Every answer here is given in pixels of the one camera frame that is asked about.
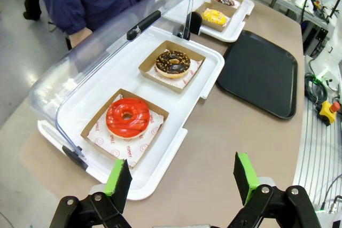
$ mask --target white serving tray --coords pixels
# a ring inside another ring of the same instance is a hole
[[[206,57],[200,70],[182,93],[176,93],[156,82],[144,78],[138,66],[161,44],[169,40]],[[179,146],[188,132],[183,128],[199,98],[206,99],[224,65],[216,51],[193,41],[180,39],[170,32],[150,27],[126,45],[93,76],[84,82],[63,103],[57,114],[56,127],[82,148],[81,159],[88,165],[86,172],[101,183],[106,183],[114,161],[100,154],[81,136],[81,131],[103,104],[120,88],[130,91],[169,112],[157,140],[131,170],[128,199],[140,200],[151,195],[166,172]],[[67,141],[46,121],[39,121],[42,135],[60,151]]]
[[[193,0],[192,11],[195,11],[202,4],[203,4],[203,0]],[[180,20],[179,18],[179,15],[177,15],[177,9],[182,7],[182,10],[184,10],[185,8],[184,5],[186,5],[185,1],[180,2],[177,6],[175,6],[173,9],[171,9],[169,12],[167,12],[164,15],[165,18],[172,20],[172,21],[176,21],[176,22],[182,22],[182,20]],[[253,1],[243,0],[240,8],[233,15],[230,22],[228,23],[228,25],[222,32],[219,32],[215,29],[209,28],[204,25],[201,26],[199,32],[207,34],[214,38],[217,38],[218,40],[223,41],[223,42],[235,42],[239,38],[239,35],[245,26],[244,19],[246,15],[250,15],[253,8],[254,8]]]

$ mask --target red icing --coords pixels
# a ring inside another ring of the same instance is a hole
[[[129,113],[130,119],[123,119]],[[136,98],[122,98],[112,103],[106,114],[108,129],[115,135],[123,138],[133,138],[146,130],[149,125],[149,107]]]

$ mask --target black plastic tray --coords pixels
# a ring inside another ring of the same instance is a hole
[[[217,80],[223,89],[282,119],[295,115],[298,64],[292,54],[244,30],[224,58]]]

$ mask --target green tape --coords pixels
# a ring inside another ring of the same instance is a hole
[[[257,177],[257,174],[254,171],[254,168],[252,166],[252,163],[247,153],[238,153],[238,157],[241,161],[242,166],[244,167],[246,179],[248,182],[248,194],[247,194],[246,202],[244,204],[246,205],[247,202],[250,200],[253,194],[253,191],[260,185],[260,182]]]
[[[118,179],[119,179],[124,162],[125,162],[124,160],[119,160],[119,159],[115,161],[113,170],[111,174],[109,175],[105,189],[103,191],[107,196],[111,196],[112,193],[115,191],[116,184],[118,183]]]

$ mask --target red button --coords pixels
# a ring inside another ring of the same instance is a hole
[[[340,103],[338,101],[335,101],[331,106],[330,106],[330,111],[331,112],[336,112],[341,108]]]

